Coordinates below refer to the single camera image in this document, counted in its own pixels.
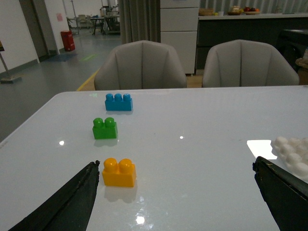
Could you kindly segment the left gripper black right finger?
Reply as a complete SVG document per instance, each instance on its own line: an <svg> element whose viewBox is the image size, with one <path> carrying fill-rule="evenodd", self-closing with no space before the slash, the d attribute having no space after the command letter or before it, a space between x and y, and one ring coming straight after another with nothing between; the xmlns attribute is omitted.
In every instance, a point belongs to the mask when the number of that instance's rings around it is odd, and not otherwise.
<svg viewBox="0 0 308 231"><path fill-rule="evenodd" d="M259 156L253 163L255 181L281 231L308 229L308 184Z"/></svg>

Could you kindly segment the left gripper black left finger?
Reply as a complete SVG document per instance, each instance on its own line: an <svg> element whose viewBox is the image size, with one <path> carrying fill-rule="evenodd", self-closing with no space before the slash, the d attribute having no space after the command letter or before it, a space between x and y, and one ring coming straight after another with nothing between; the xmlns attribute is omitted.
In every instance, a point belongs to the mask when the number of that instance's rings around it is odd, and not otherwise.
<svg viewBox="0 0 308 231"><path fill-rule="evenodd" d="M12 231L85 231L99 183L99 164L90 162Z"/></svg>

